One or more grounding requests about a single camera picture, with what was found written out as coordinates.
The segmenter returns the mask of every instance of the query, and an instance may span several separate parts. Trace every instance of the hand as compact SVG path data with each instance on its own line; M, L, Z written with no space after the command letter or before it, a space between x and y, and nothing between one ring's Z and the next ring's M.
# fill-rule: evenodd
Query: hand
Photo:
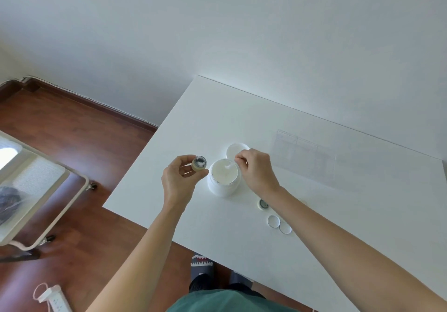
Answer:
M236 154L234 161L239 165L247 185L258 196L269 194L280 188L267 153L251 148Z
M163 171L161 183L165 192L163 208L185 210L193 196L195 185L208 174L208 169L193 171L191 162L195 155L181 155L172 161Z

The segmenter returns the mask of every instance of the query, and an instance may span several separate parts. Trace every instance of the white cart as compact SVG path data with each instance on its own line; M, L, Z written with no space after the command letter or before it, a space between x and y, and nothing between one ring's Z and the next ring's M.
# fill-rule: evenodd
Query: white cart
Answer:
M63 184L70 173L85 179L84 185L76 195L32 245L26 246L14 240L24 225ZM40 253L36 247L54 239L54 236L47 236L48 232L83 191L97 187L85 175L2 131L0 131L0 186L16 188L23 198L14 214L0 225L0 246L13 245L23 252L16 256L0 257L0 262L38 259Z

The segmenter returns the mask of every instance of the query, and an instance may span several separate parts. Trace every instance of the white table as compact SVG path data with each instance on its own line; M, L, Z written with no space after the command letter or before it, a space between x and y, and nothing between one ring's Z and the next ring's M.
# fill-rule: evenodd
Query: white table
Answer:
M211 165L233 142L270 152L278 129L337 154L335 188L274 168L279 182L447 298L440 160L203 77L193 80L104 207L149 227L163 204L162 171L174 157L203 155ZM203 180L173 240L321 312L355 311L294 233L267 226L268 215L244 182L219 198Z

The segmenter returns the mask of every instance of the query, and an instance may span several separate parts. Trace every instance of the power strip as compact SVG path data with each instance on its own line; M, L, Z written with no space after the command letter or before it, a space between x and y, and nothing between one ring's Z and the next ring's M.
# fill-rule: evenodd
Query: power strip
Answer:
M59 285L54 285L53 287L48 288L37 298L37 300L39 303L48 301L54 312L72 312Z

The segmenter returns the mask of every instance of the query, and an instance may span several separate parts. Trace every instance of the white wall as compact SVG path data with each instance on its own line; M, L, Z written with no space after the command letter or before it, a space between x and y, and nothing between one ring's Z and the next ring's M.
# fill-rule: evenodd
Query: white wall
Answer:
M22 79L25 76L25 68L0 47L0 84L9 79Z
M31 73L155 124L200 74L447 159L446 4L0 0L0 38Z

